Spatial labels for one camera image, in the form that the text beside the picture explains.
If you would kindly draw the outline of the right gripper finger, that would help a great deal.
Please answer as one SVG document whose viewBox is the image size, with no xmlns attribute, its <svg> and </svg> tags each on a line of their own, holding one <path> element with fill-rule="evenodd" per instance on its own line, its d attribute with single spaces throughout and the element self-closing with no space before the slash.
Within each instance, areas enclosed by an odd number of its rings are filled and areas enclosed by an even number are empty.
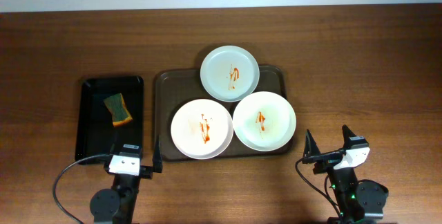
<svg viewBox="0 0 442 224">
<path fill-rule="evenodd" d="M 356 137 L 356 134 L 353 133 L 346 124 L 342 126 L 342 131 L 344 141 L 350 141 L 350 138 Z"/>
<path fill-rule="evenodd" d="M 318 160 L 319 155 L 321 154 L 310 130 L 306 131 L 305 135 L 305 148 L 303 151 L 302 163 L 303 164 L 311 164 Z"/>
</svg>

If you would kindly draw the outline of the white plate with sauce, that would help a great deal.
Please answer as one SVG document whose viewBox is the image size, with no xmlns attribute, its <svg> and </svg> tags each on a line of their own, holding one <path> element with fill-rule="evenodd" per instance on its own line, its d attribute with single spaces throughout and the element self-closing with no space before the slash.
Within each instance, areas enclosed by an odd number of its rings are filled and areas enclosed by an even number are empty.
<svg viewBox="0 0 442 224">
<path fill-rule="evenodd" d="M 296 130 L 296 114 L 281 95 L 261 91 L 241 100 L 233 112 L 239 140 L 256 151 L 274 151 L 286 145 Z"/>
</svg>

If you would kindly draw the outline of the pink plate with sauce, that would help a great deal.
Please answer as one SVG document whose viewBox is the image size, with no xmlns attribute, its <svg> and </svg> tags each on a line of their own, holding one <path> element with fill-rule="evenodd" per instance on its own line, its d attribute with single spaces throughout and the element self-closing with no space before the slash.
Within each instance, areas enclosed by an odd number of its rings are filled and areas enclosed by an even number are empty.
<svg viewBox="0 0 442 224">
<path fill-rule="evenodd" d="M 174 145 L 185 156 L 206 160 L 220 155 L 233 139 L 230 113 L 220 103 L 197 99 L 181 106 L 171 122 Z"/>
</svg>

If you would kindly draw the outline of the green and orange sponge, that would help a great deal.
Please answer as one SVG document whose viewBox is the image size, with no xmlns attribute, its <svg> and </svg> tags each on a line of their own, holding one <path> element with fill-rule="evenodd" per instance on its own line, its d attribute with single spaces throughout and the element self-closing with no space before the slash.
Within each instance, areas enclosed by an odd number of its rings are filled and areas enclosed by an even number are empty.
<svg viewBox="0 0 442 224">
<path fill-rule="evenodd" d="M 133 120 L 132 115 L 126 108 L 126 103 L 121 93 L 105 98 L 104 105 L 111 114 L 114 127 L 120 127 Z"/>
</svg>

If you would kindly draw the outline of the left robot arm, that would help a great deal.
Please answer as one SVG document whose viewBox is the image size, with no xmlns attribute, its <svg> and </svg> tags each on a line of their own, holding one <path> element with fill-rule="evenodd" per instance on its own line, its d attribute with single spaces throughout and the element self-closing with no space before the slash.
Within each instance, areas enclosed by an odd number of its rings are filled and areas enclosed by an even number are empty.
<svg viewBox="0 0 442 224">
<path fill-rule="evenodd" d="M 99 190 L 90 200 L 94 223 L 131 223 L 140 181 L 162 173 L 162 155 L 159 141 L 154 142 L 153 164 L 141 164 L 142 148 L 135 144 L 112 144 L 105 159 L 104 170 L 114 176 L 108 189 Z"/>
</svg>

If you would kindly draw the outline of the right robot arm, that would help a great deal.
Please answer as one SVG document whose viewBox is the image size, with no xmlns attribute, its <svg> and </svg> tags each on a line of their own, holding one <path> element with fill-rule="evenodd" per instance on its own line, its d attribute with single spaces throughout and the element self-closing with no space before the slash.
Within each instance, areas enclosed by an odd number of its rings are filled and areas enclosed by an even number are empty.
<svg viewBox="0 0 442 224">
<path fill-rule="evenodd" d="M 325 174 L 325 189 L 313 186 L 301 173 L 299 176 L 334 208 L 337 216 L 329 217 L 328 223 L 377 223 L 384 217 L 389 190 L 373 180 L 357 179 L 355 168 L 367 160 L 369 143 L 346 125 L 342 131 L 343 146 L 327 153 L 320 152 L 310 131 L 305 134 L 305 148 L 297 163 L 312 164 L 315 175 Z"/>
</svg>

